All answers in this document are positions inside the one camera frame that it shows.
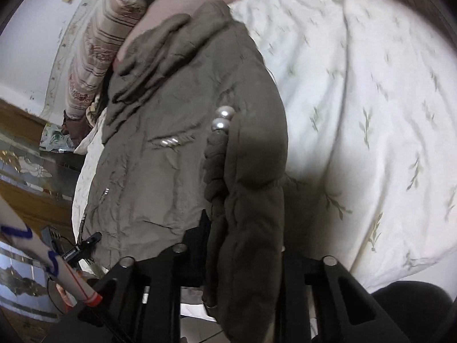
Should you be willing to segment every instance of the bed sheet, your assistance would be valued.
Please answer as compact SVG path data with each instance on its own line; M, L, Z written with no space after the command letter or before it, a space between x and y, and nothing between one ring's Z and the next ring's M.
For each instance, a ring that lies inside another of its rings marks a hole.
M287 116L286 247L373 292L457 245L457 59L394 0L239 0ZM102 151L88 137L79 229Z

